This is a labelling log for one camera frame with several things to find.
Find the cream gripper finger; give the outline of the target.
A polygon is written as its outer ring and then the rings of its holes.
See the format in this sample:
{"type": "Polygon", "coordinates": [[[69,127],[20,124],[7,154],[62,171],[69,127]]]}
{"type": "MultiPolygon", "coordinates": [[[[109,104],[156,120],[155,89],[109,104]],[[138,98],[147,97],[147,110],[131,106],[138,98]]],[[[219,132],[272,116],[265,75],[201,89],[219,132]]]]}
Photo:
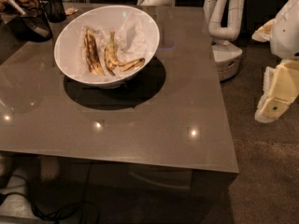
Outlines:
{"type": "Polygon", "coordinates": [[[274,23],[275,23],[274,19],[266,22],[264,25],[262,25],[259,29],[257,29],[253,33],[251,38],[254,41],[258,41],[258,42],[268,42],[268,41],[270,41],[271,40],[271,32],[272,32],[272,28],[273,28],[274,23]]]}
{"type": "Polygon", "coordinates": [[[263,95],[255,119],[270,123],[279,119],[299,96],[299,62],[282,60],[275,68],[267,67],[263,75],[263,95]]]}

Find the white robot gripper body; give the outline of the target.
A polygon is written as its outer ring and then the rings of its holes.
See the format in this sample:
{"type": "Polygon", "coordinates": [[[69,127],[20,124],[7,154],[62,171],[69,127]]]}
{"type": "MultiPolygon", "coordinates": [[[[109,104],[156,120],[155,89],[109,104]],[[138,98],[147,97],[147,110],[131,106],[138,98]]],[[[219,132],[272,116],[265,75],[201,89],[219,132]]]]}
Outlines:
{"type": "Polygon", "coordinates": [[[270,49],[281,59],[299,59],[299,0],[288,0],[276,15],[270,49]]]}

